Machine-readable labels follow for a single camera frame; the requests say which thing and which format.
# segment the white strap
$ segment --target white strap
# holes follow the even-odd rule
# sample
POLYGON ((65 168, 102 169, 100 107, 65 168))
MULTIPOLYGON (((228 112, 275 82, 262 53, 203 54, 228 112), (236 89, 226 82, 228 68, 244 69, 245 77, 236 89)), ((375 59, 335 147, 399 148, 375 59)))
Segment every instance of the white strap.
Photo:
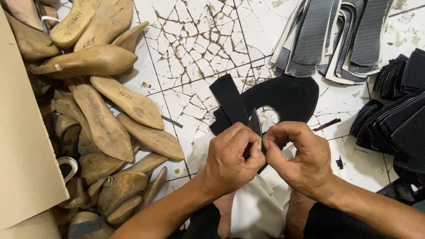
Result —
POLYGON ((60 22, 60 20, 59 20, 59 19, 54 18, 54 17, 49 17, 49 16, 42 16, 42 17, 41 17, 41 20, 42 20, 42 21, 43 21, 43 20, 55 20, 55 21, 57 21, 57 22, 60 22))

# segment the stack of black fabric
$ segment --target stack of black fabric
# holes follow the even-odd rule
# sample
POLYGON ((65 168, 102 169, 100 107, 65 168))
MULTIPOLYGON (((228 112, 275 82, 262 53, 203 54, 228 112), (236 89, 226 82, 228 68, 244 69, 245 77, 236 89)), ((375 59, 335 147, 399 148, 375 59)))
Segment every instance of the stack of black fabric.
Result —
POLYGON ((382 68, 373 90, 383 100, 395 101, 425 88, 425 51, 415 49, 407 58, 400 54, 382 68))
POLYGON ((425 183, 425 89, 384 106, 371 100, 359 111, 350 134, 356 144, 395 155, 394 170, 417 187, 425 183))

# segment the paper label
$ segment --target paper label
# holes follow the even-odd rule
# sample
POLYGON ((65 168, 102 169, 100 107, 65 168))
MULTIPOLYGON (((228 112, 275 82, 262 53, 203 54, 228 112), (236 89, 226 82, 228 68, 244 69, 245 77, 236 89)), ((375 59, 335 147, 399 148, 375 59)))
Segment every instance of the paper label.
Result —
POLYGON ((62 68, 59 66, 59 64, 54 65, 56 67, 57 71, 62 71, 62 68))

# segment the hand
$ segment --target hand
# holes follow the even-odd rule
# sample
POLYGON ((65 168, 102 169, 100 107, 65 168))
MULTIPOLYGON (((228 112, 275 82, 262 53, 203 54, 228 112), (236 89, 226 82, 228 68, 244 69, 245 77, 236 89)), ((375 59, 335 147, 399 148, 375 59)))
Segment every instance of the hand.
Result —
POLYGON ((205 169, 198 176, 206 193, 219 198, 253 180, 265 162, 261 137, 238 122, 211 140, 205 169), (248 145, 250 157, 245 161, 248 145))
POLYGON ((331 152, 326 139, 317 136, 303 122, 281 122, 263 137, 266 161, 291 188, 317 201, 325 202, 338 190, 330 166, 331 152), (287 160, 276 144, 294 142, 297 156, 287 160))

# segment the person's right hand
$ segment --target person's right hand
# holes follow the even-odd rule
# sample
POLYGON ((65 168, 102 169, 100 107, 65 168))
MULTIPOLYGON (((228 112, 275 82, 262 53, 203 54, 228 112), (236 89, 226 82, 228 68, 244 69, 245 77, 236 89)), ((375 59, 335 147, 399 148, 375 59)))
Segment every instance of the person's right hand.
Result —
POLYGON ((285 121, 274 125, 263 136, 263 144, 267 163, 291 188, 317 202, 325 202, 338 190, 330 166, 329 143, 315 135, 307 124, 285 121), (297 148, 297 156, 291 160, 276 145, 289 141, 297 148))

